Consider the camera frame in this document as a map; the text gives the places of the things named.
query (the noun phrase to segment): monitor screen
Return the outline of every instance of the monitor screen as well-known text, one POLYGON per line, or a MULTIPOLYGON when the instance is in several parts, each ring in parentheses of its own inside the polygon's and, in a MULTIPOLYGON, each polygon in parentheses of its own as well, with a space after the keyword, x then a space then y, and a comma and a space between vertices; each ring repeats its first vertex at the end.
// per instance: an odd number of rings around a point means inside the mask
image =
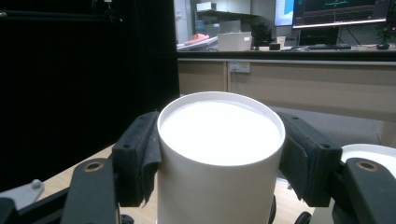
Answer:
POLYGON ((274 26, 292 25, 294 0, 276 0, 274 26))
POLYGON ((292 28, 381 22, 390 0, 296 0, 292 28))

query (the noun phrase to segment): metal bolt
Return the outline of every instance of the metal bolt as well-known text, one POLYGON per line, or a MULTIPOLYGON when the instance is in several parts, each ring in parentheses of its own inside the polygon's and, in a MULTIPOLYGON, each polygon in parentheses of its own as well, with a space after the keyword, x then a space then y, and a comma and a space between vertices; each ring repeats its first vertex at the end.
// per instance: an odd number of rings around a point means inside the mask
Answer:
POLYGON ((32 181, 32 189, 39 189, 41 188, 41 181, 35 179, 32 181))

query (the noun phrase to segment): black cable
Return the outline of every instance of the black cable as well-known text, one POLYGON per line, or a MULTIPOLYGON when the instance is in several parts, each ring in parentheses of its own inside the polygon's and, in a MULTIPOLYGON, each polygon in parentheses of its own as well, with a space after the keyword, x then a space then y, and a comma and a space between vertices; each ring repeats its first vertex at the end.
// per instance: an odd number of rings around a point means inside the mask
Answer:
POLYGON ((352 35, 352 37, 356 40, 356 42, 358 42, 358 45, 360 45, 361 42, 359 42, 359 40, 350 32, 349 28, 346 28, 346 30, 349 32, 350 35, 352 35))

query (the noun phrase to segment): white paper cup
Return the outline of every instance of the white paper cup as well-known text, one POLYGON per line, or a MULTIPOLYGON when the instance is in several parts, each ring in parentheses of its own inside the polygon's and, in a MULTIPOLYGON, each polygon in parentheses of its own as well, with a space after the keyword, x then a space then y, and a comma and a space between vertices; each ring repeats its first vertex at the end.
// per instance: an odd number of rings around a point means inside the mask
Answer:
POLYGON ((199 92, 158 119, 158 224, 267 223, 285 139, 279 116, 228 92, 199 92))
POLYGON ((277 36, 276 37, 276 43, 280 44, 280 48, 283 49, 285 47, 285 41, 286 37, 285 36, 277 36))

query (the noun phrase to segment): desk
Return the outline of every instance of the desk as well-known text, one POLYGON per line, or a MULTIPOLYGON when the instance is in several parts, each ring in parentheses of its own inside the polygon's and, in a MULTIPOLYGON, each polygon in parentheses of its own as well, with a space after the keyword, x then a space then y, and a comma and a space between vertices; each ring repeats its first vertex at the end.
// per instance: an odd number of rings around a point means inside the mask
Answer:
MULTIPOLYGON (((107 147, 87 160, 94 158, 107 158, 111 153, 111 148, 107 147)), ((67 188, 70 185, 73 171, 77 165, 53 176, 44 181, 45 189, 40 199, 46 198, 53 193, 67 188)), ((292 189, 288 189, 288 183, 283 179, 276 181, 276 219, 275 224, 291 224, 303 212, 313 213, 314 208, 308 207, 304 202, 300 202, 292 189)), ((129 215, 134 218, 135 224, 154 224, 157 219, 157 190, 151 194, 151 198, 145 207, 122 207, 121 214, 129 215)))

